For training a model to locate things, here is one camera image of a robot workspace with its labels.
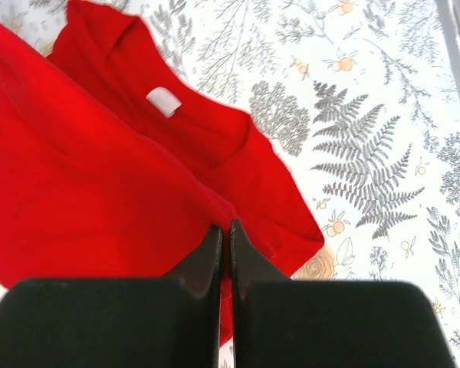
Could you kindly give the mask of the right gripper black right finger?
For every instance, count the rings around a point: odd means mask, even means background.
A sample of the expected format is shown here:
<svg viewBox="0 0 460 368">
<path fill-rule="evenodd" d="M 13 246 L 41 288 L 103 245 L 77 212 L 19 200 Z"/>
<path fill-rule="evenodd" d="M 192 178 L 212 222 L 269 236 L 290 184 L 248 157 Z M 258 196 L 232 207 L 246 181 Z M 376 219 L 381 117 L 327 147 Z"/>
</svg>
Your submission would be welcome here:
<svg viewBox="0 0 460 368">
<path fill-rule="evenodd" d="M 294 281 L 230 231 L 237 367 L 453 366 L 423 292 L 397 281 Z"/>
</svg>

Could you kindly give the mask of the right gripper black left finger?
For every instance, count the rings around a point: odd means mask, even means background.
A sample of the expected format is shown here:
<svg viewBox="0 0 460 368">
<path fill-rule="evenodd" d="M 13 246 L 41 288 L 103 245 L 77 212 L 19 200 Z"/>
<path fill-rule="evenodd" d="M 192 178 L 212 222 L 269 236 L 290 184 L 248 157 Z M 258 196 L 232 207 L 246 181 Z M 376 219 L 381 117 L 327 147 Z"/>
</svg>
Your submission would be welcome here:
<svg viewBox="0 0 460 368">
<path fill-rule="evenodd" d="M 160 278 L 36 278 L 0 301 L 0 367 L 215 367 L 221 229 Z"/>
</svg>

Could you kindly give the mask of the red t-shirt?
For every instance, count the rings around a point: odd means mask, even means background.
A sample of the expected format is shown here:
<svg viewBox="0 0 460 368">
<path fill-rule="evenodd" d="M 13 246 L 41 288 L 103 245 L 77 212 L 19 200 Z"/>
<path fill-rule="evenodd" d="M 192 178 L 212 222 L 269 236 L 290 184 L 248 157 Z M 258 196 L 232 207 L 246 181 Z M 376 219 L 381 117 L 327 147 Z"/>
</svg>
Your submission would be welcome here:
<svg viewBox="0 0 460 368">
<path fill-rule="evenodd" d="M 244 111 L 186 86 L 145 22 L 71 1 L 52 53 L 0 24 L 0 284 L 157 277 L 242 221 L 286 275 L 324 237 Z"/>
</svg>

